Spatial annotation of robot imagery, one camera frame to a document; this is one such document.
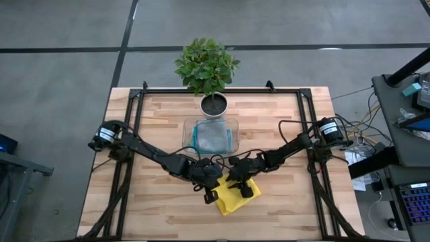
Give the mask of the white papers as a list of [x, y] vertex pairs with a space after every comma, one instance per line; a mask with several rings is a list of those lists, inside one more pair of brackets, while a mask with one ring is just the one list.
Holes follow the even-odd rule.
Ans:
[[[356, 146], [352, 149], [345, 150], [345, 159], [348, 165], [358, 163], [372, 155], [374, 149], [369, 146]], [[366, 186], [380, 181], [380, 176], [376, 173], [368, 173], [364, 176], [352, 179], [353, 189], [355, 191], [365, 192]]]

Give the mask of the yellow microfiber towel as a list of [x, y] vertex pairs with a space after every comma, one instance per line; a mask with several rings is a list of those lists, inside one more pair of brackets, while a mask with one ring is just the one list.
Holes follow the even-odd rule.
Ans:
[[227, 181], [228, 174], [224, 174], [221, 178], [218, 178], [219, 186], [212, 189], [213, 192], [218, 194], [216, 205], [220, 210], [221, 214], [226, 216], [248, 204], [251, 200], [261, 195], [260, 189], [253, 179], [247, 181], [247, 185], [251, 188], [253, 195], [250, 198], [244, 198], [238, 188], [230, 188], [235, 185], [235, 181]]

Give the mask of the small teal box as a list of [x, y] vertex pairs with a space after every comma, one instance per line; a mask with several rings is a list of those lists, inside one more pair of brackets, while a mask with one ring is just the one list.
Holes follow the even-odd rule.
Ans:
[[408, 97], [421, 90], [419, 83], [413, 83], [402, 91], [403, 96]]

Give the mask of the clear plastic bin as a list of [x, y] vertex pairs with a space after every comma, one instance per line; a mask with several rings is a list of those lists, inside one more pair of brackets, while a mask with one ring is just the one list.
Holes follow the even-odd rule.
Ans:
[[232, 130], [232, 137], [233, 137], [233, 148], [232, 151], [225, 151], [222, 153], [209, 153], [205, 151], [200, 151], [198, 148], [193, 148], [191, 146], [191, 136], [192, 136], [192, 130], [193, 127], [196, 125], [197, 121], [200, 120], [211, 120], [211, 119], [197, 119], [197, 118], [188, 118], [185, 120], [183, 124], [183, 135], [182, 135], [182, 147], [187, 147], [186, 151], [189, 153], [200, 153], [200, 154], [231, 154], [235, 153], [239, 149], [239, 123], [236, 119], [230, 118], [230, 119], [224, 119], [224, 118], [216, 118], [216, 119], [223, 119], [226, 122], [226, 128]]

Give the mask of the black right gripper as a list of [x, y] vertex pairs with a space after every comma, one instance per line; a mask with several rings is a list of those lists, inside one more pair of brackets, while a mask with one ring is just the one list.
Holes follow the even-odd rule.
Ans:
[[[265, 169], [265, 162], [262, 158], [229, 157], [228, 162], [231, 165], [228, 172], [228, 181], [244, 182], [257, 175]], [[253, 189], [247, 183], [240, 183], [239, 190], [243, 198], [252, 198]]]

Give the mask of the black diagonal pole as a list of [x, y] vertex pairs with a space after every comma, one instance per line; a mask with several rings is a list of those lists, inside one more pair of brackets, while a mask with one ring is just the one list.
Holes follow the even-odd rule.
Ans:
[[412, 75], [415, 71], [425, 66], [430, 62], [430, 48], [424, 50], [421, 54], [416, 56], [413, 60], [405, 64], [402, 68], [397, 70], [394, 74], [389, 76], [385, 82], [391, 87], [398, 87], [399, 84], [406, 79], [408, 76]]

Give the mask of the white plant pot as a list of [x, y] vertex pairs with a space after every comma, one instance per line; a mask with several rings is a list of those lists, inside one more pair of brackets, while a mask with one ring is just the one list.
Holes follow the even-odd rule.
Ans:
[[228, 109], [228, 100], [223, 93], [215, 92], [201, 99], [200, 109], [207, 119], [221, 118]]

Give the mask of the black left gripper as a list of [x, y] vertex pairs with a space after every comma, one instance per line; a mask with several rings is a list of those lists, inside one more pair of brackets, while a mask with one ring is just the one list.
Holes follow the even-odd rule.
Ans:
[[[219, 186], [218, 179], [222, 177], [222, 170], [217, 163], [211, 163], [209, 158], [203, 158], [190, 170], [189, 180], [195, 185], [215, 188]], [[211, 204], [218, 199], [218, 192], [206, 190], [204, 194], [205, 204]]]

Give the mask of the blue-lit keyboard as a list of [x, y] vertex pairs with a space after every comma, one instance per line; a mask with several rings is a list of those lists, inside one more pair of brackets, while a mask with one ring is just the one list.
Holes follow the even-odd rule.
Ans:
[[396, 191], [412, 226], [430, 224], [430, 182], [397, 186]]

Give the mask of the grey side table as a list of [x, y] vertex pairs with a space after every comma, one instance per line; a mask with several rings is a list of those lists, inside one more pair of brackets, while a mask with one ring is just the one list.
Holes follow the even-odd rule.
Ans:
[[0, 242], [8, 242], [13, 234], [33, 173], [51, 176], [53, 171], [53, 167], [0, 152]]

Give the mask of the black cart crossbar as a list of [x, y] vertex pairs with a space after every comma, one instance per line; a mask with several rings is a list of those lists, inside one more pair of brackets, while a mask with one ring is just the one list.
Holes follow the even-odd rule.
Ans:
[[383, 169], [389, 165], [399, 165], [399, 159], [394, 147], [382, 151], [349, 166], [351, 179], [362, 177], [368, 173]]

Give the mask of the dark tablet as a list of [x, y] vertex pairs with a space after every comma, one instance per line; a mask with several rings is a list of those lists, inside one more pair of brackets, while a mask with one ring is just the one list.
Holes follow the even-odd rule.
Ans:
[[399, 124], [401, 128], [430, 132], [430, 113], [421, 114]]

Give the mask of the green leafy plant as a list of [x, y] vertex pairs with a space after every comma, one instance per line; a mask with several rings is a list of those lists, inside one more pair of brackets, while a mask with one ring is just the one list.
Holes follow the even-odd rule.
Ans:
[[212, 38], [194, 38], [174, 61], [182, 86], [195, 95], [205, 96], [221, 92], [231, 84], [240, 63], [223, 44]]

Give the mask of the black metal table frame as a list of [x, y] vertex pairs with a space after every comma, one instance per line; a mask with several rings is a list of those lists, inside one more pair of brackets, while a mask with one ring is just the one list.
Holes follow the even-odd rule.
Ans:
[[[227, 117], [239, 123], [239, 152], [276, 149], [303, 129], [300, 118], [334, 114], [326, 87], [266, 87], [226, 90]], [[199, 97], [183, 88], [148, 88], [138, 97], [134, 88], [111, 91], [106, 120], [139, 121], [140, 136], [172, 152], [182, 146], [183, 124], [200, 118]], [[171, 177], [141, 156], [134, 160], [124, 216], [114, 213], [112, 227], [100, 241], [123, 240], [300, 240], [320, 239], [317, 203], [305, 152], [277, 171], [260, 174], [261, 195], [230, 215], [204, 203], [203, 192]]]

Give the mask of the grey microfiber towel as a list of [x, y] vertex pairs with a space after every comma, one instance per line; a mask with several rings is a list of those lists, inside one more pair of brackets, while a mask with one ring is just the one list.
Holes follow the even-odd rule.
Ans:
[[200, 151], [209, 153], [227, 151], [228, 136], [225, 120], [211, 119], [197, 121], [196, 144]]

